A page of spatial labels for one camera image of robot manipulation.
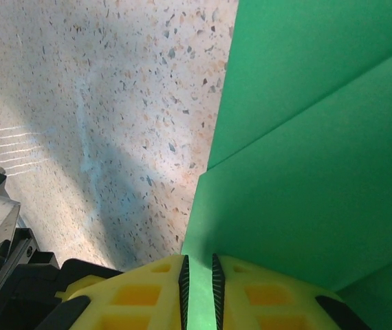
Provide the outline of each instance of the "green panel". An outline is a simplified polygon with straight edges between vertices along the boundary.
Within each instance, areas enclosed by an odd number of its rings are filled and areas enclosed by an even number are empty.
[[[392,262],[392,57],[199,179],[189,329],[214,329],[211,253],[336,290]]]
[[[372,329],[392,330],[392,264],[338,294]]]
[[[392,0],[240,1],[208,168],[392,55]]]

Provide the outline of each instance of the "speckled floor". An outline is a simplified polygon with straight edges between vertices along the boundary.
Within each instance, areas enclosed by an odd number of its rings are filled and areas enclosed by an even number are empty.
[[[59,262],[180,251],[237,1],[0,1],[0,166]]]

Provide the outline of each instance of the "terrazzo floor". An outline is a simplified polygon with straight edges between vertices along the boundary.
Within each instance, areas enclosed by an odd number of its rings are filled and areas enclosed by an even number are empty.
[[[44,250],[179,253],[237,1],[0,1],[0,166]]]

